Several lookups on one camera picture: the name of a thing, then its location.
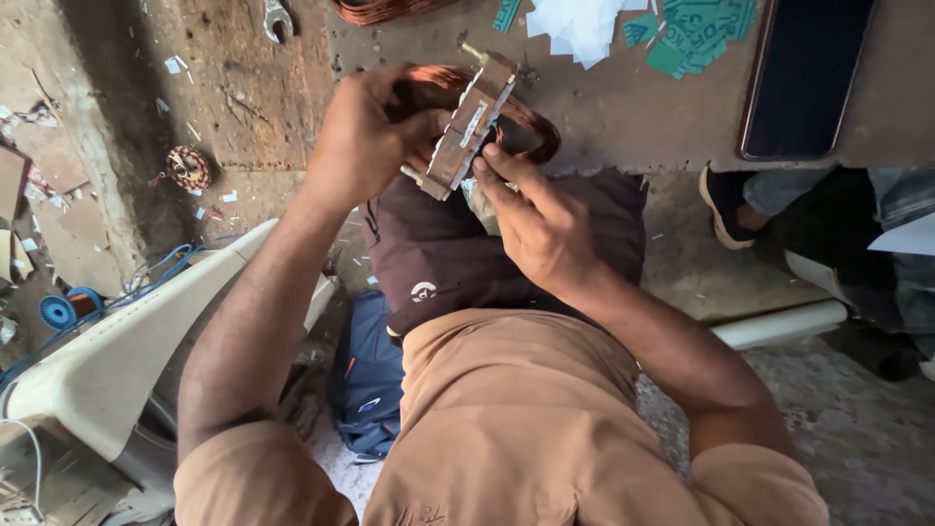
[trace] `wooden workbench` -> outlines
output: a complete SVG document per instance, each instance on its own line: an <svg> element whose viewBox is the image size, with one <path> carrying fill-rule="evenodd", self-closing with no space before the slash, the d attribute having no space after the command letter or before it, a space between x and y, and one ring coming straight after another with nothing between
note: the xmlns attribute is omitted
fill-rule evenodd
<svg viewBox="0 0 935 526"><path fill-rule="evenodd" d="M370 27L351 25L329 9L332 70L340 78L402 61L472 66L457 49L460 35L476 48L499 51L529 71L516 95L562 134L562 148L546 167L555 172L607 165L644 173L699 170L709 162L717 170L935 164L931 0L879 0L837 149L812 163L750 163L736 155L759 18L747 40L729 42L704 73L675 80L645 64L645 45L624 43L623 22L643 12L619 15L611 56L585 71L568 55L550 55L548 36L526 36L530 0L523 0L507 34L492 27L499 5L461 0Z"/></svg>

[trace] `wooden board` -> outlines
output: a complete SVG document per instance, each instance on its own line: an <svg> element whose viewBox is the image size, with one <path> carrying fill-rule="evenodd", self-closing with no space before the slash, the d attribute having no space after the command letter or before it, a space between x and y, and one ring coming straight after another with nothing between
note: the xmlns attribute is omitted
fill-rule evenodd
<svg viewBox="0 0 935 526"><path fill-rule="evenodd" d="M529 0L507 34L492 26L500 0L463 0L363 28L331 11L326 24L338 77L358 67L402 61L471 65L471 57L457 49L460 36L476 48L521 62L528 74L514 93L562 135L561 150L546 166L552 172L607 165L634 172L700 170L709 162L717 170L818 168L838 160L867 167L926 164L935 152L930 110L935 54L927 51L935 48L935 33L925 24L935 20L935 2L879 4L838 150L811 163L749 163L737 157L759 20L746 41L728 42L727 52L703 74L682 80L648 67L644 45L626 47L623 22L643 11L620 14L611 56L587 71L567 55L549 54L547 36L526 36L525 14L533 8Z"/></svg>
<svg viewBox="0 0 935 526"><path fill-rule="evenodd" d="M295 37L283 44L263 30L262 0L181 0L182 21L197 76L204 80L199 126L221 168L300 170L314 141L307 55L315 54L313 3L295 3Z"/></svg>

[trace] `phone screen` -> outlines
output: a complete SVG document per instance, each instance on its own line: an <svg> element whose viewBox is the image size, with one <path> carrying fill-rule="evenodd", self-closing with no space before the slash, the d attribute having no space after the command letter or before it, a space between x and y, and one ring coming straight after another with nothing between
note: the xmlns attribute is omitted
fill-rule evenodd
<svg viewBox="0 0 935 526"><path fill-rule="evenodd" d="M772 0L741 155L797 160L834 148L876 0Z"/></svg>

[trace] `shoe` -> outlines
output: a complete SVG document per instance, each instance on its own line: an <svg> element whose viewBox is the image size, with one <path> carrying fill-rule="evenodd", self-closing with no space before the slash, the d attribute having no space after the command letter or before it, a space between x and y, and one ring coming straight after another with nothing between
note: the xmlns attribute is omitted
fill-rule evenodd
<svg viewBox="0 0 935 526"><path fill-rule="evenodd" d="M753 246L758 232L737 224L737 209L745 203L743 184L756 172L715 173L708 167L698 176L698 191L714 212L714 235L730 250Z"/></svg>

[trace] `white cable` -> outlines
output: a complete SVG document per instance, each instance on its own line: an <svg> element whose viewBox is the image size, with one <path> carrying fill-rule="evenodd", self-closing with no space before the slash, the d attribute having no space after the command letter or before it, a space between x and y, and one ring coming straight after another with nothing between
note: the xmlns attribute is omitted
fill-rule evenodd
<svg viewBox="0 0 935 526"><path fill-rule="evenodd" d="M26 429L26 432L29 433L29 436L33 439L33 446L36 447L36 513L39 514L39 518L45 522L46 517L42 514L42 510L39 509L39 486L42 482L42 450L39 449L39 439L36 438L36 433L33 431L33 428L30 428L26 425L25 422L17 420L16 418L0 418L0 424L18 424L23 426Z"/></svg>

